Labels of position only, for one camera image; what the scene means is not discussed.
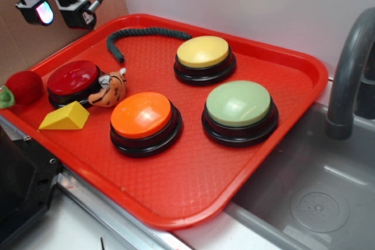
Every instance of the red strawberry toy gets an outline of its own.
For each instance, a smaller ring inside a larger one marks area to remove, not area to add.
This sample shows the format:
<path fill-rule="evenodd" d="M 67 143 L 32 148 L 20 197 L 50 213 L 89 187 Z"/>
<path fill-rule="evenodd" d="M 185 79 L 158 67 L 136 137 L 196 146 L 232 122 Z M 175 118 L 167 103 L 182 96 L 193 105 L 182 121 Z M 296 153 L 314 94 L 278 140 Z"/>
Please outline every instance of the red strawberry toy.
<path fill-rule="evenodd" d="M 0 88 L 0 108 L 29 105 L 43 94 L 43 81 L 37 73 L 25 70 L 12 75 Z"/>

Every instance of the yellow wedge block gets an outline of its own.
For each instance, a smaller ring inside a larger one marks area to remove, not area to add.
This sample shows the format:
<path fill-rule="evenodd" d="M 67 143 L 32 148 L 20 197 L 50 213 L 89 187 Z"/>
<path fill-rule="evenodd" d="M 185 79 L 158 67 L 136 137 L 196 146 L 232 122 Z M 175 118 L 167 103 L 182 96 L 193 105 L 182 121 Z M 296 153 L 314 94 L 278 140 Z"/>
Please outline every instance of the yellow wedge block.
<path fill-rule="evenodd" d="M 86 123 L 90 113 L 77 101 L 50 112 L 44 118 L 41 130 L 79 130 Z"/>

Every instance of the red ball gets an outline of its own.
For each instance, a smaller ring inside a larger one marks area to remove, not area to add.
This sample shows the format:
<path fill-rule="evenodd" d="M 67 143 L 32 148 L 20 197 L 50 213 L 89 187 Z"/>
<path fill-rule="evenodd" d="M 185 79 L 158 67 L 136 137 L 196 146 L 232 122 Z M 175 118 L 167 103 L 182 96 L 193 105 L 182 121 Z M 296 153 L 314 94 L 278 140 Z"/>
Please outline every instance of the red ball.
<path fill-rule="evenodd" d="M 43 94 L 43 81 L 38 73 L 30 70 L 13 74 L 5 83 L 12 91 L 16 104 L 29 105 Z"/>

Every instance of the green button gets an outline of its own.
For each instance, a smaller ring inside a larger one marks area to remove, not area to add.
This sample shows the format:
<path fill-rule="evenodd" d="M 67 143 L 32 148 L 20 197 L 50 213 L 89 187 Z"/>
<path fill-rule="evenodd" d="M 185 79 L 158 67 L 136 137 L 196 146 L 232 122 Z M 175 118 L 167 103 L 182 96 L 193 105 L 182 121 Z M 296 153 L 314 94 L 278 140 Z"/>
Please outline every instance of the green button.
<path fill-rule="evenodd" d="M 271 96 L 262 85 L 250 81 L 232 81 L 216 87 L 206 106 L 210 117 L 229 127 L 249 126 L 269 112 Z"/>

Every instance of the tray rim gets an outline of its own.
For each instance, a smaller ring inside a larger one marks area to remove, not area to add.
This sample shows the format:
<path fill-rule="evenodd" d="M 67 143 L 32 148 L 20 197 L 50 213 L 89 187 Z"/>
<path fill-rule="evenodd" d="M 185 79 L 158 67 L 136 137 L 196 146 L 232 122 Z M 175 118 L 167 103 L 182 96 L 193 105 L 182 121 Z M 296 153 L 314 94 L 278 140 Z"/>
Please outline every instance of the tray rim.
<path fill-rule="evenodd" d="M 97 30 L 84 35 L 72 44 L 69 44 L 68 46 L 62 48 L 60 51 L 41 61 L 37 65 L 31 67 L 29 70 L 35 71 L 41 76 L 44 76 L 47 73 L 53 71 L 56 67 L 60 66 L 63 62 L 66 62 L 65 60 L 62 61 L 62 59 L 60 58 L 62 54 L 67 52 L 74 52 L 78 48 L 89 47 L 96 42 L 95 38 L 97 38 L 98 36 L 101 38 L 106 38 L 112 32 L 127 28 L 128 26 L 143 26 L 142 24 L 144 22 L 154 22 L 159 26 L 163 26 L 163 28 L 169 29 L 175 29 L 176 26 L 178 26 L 179 30 L 188 32 L 193 37 L 207 34 L 222 37 L 225 36 L 225 39 L 228 41 L 233 50 L 236 49 L 236 46 L 238 44 L 247 44 L 252 46 L 252 51 L 255 52 L 257 50 L 258 52 L 260 52 L 261 50 L 267 49 L 268 51 L 271 51 L 272 54 L 277 54 L 278 56 L 282 55 L 293 57 L 297 61 L 300 60 L 304 61 L 305 63 L 309 63 L 308 66 L 306 64 L 298 65 L 300 68 L 296 68 L 295 65 L 292 66 L 292 64 L 290 65 L 290 67 L 292 67 L 293 69 L 298 69 L 305 74 L 307 74 L 306 72 L 308 69 L 309 74 L 307 75 L 312 81 L 313 88 L 309 95 L 307 95 L 303 99 L 303 101 L 296 105 L 293 111 L 294 114 L 290 114 L 288 117 L 286 117 L 283 123 L 280 125 L 280 127 L 282 128 L 289 129 L 277 129 L 266 141 L 267 144 L 271 143 L 274 145 L 260 146 L 260 149 L 251 158 L 252 163 L 250 164 L 249 162 L 247 162 L 247 164 L 243 166 L 243 168 L 239 171 L 233 181 L 216 197 L 214 202 L 212 202 L 207 208 L 204 208 L 195 214 L 183 218 L 161 217 L 160 215 L 153 213 L 152 210 L 149 210 L 149 212 L 147 213 L 145 211 L 147 209 L 145 208 L 146 206 L 134 204 L 135 198 L 133 198 L 129 194 L 123 193 L 119 189 L 116 189 L 115 184 L 105 179 L 103 176 L 96 177 L 95 181 L 93 181 L 90 176 L 87 176 L 93 173 L 93 171 L 91 171 L 93 170 L 92 168 L 87 167 L 87 165 L 80 159 L 77 159 L 75 155 L 66 152 L 58 144 L 52 142 L 52 140 L 48 138 L 45 138 L 41 133 L 38 133 L 38 131 L 33 126 L 29 125 L 22 118 L 17 117 L 17 115 L 14 114 L 11 109 L 3 109 L 2 111 L 0 111 L 0 114 L 7 118 L 15 126 L 17 126 L 20 130 L 24 131 L 24 133 L 30 135 L 33 139 L 38 141 L 46 149 L 54 153 L 57 157 L 59 157 L 59 155 L 65 155 L 64 161 L 62 162 L 70 170 L 74 171 L 74 173 L 82 177 L 82 179 L 89 182 L 95 188 L 99 189 L 99 191 L 104 193 L 117 204 L 121 202 L 121 204 L 119 205 L 122 208 L 129 211 L 142 222 L 152 227 L 163 230 L 178 230 L 181 228 L 191 227 L 207 218 L 215 216 L 217 213 L 222 211 L 222 209 L 231 200 L 232 196 L 237 192 L 237 190 L 251 176 L 251 174 L 257 169 L 257 167 L 259 167 L 263 160 L 271 153 L 276 144 L 287 134 L 287 132 L 294 126 L 298 119 L 303 116 L 305 111 L 307 111 L 307 109 L 319 97 L 319 94 L 324 90 L 328 82 L 328 71 L 322 64 L 322 62 L 320 62 L 315 57 L 305 53 L 147 14 L 132 14 L 114 19 L 98 28 Z M 256 160 L 257 162 L 256 166 L 254 166 L 253 164 L 254 160 Z"/>

